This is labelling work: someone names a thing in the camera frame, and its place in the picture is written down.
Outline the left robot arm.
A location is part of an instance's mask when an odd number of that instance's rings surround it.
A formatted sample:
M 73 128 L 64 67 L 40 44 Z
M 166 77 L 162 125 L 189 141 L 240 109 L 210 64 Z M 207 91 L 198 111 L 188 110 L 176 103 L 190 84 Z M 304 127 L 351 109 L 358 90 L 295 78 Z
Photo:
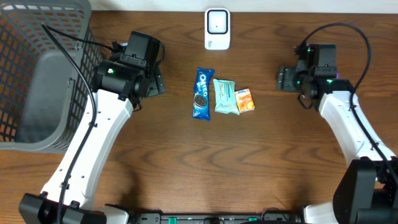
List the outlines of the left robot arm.
M 94 209 L 96 189 L 110 150 L 125 122 L 142 109 L 143 98 L 165 93 L 160 73 L 164 44 L 133 31 L 126 45 L 93 69 L 85 85 L 84 115 L 58 169 L 38 195 L 25 194 L 19 213 L 26 223 L 128 223 L 117 205 Z

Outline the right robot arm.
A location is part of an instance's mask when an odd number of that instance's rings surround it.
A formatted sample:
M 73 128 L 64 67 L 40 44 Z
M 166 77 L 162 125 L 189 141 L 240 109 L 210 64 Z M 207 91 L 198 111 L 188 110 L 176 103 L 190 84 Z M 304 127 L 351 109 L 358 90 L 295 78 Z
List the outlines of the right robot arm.
M 341 79 L 333 44 L 301 44 L 298 64 L 280 67 L 277 89 L 299 93 L 329 124 L 348 169 L 331 202 L 303 208 L 305 223 L 397 223 L 397 156 L 366 119 L 349 80 Z

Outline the blue Oreo cookie pack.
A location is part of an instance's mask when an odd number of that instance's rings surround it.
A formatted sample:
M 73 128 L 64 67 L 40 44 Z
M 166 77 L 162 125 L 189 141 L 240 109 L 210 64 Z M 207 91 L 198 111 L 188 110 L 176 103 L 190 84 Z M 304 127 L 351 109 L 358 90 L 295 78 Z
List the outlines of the blue Oreo cookie pack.
M 209 92 L 210 81 L 215 71 L 213 69 L 197 68 L 197 77 L 193 87 L 193 113 L 192 117 L 209 121 Z

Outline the teal wet wipes pack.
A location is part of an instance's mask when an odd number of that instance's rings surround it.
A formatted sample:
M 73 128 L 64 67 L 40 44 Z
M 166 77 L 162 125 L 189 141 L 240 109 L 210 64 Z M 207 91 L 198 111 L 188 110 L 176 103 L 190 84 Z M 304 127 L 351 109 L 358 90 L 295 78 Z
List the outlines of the teal wet wipes pack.
M 240 115 L 235 97 L 235 82 L 230 80 L 213 80 L 215 88 L 215 111 L 224 114 Z

